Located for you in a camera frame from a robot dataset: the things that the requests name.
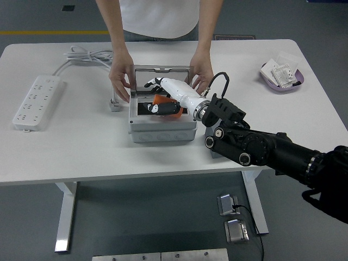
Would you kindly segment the person's right hand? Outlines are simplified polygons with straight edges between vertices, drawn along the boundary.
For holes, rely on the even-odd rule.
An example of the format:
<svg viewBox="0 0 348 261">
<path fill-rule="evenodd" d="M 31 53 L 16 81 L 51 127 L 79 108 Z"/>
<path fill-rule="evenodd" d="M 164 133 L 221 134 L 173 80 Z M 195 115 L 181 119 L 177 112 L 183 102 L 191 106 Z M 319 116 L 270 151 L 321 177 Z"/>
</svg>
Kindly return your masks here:
<svg viewBox="0 0 348 261">
<path fill-rule="evenodd" d="M 131 88 L 131 66 L 133 59 L 125 50 L 114 52 L 109 79 L 112 83 L 115 93 L 120 99 L 129 103 L 130 95 L 126 89 Z"/>
</svg>

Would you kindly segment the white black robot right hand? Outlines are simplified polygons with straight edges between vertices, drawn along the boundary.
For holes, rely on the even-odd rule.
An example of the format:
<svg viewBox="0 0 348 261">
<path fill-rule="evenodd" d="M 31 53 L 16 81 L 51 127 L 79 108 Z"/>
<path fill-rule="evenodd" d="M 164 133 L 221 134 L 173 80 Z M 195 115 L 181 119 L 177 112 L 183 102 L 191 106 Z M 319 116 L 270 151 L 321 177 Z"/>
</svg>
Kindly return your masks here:
<svg viewBox="0 0 348 261">
<path fill-rule="evenodd" d="M 165 90 L 171 96 L 166 100 L 164 96 L 156 94 L 153 99 L 139 102 L 137 112 L 140 115 L 172 115 L 180 116 L 181 109 L 185 108 L 194 120 L 201 121 L 210 101 L 200 96 L 186 82 L 171 78 L 153 78 L 144 87 L 153 86 L 151 93 Z"/>
</svg>

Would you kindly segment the person's left hand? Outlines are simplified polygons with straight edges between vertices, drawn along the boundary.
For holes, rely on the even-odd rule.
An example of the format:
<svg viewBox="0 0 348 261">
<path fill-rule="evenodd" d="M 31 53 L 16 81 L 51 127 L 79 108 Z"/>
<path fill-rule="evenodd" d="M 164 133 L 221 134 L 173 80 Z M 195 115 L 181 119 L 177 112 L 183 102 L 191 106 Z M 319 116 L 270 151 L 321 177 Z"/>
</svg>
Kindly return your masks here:
<svg viewBox="0 0 348 261">
<path fill-rule="evenodd" d="M 210 53 L 196 51 L 191 59 L 190 66 L 194 69 L 194 76 L 197 76 L 192 84 L 192 88 L 195 89 L 198 94 L 201 94 L 208 87 L 214 76 L 210 61 Z"/>
</svg>

